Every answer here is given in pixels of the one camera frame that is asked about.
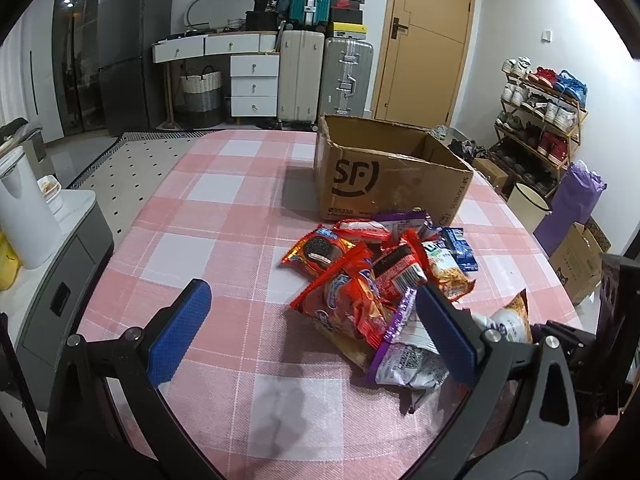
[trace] white container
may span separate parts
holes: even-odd
[[[531,235],[542,219],[551,213],[546,200],[524,184],[516,184],[513,187],[507,206]]]
[[[62,236],[22,146],[0,159],[0,226],[26,269],[43,264]]]
[[[49,190],[45,192],[47,184],[50,184]],[[40,192],[42,193],[44,200],[47,202],[49,209],[53,214],[56,214],[62,209],[65,204],[62,198],[62,184],[53,175],[45,175],[38,181],[40,186]]]

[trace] small cardboard box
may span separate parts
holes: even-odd
[[[573,304],[580,303],[600,282],[603,252],[589,229],[574,224],[549,259]]]
[[[509,177],[503,170],[498,168],[488,158],[476,158],[472,164],[487,179],[489,184],[496,190],[501,191],[507,178]]]
[[[425,129],[356,117],[319,120],[314,159],[325,220],[424,208],[450,225],[473,172]]]

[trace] blue snack wrapper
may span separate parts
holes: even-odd
[[[440,236],[446,248],[463,272],[476,272],[479,269],[474,251],[467,243],[464,230],[460,227],[443,227]]]

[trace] pink checkered tablecloth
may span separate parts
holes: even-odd
[[[459,399],[450,381],[414,415],[371,388],[288,304],[307,280],[280,259],[318,223],[315,134],[214,132],[194,141],[140,212],[82,319],[88,340],[145,326],[191,278],[209,282],[209,316],[161,391],[229,479],[399,478]],[[577,315],[539,246],[475,176],[455,225],[480,271],[460,303],[492,314],[523,288],[531,322]],[[150,450],[112,386],[133,443]]]

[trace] purple bag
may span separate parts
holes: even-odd
[[[571,163],[551,201],[552,213],[533,233],[548,256],[556,251],[575,222],[587,222],[605,189],[607,184],[599,175],[583,163]]]

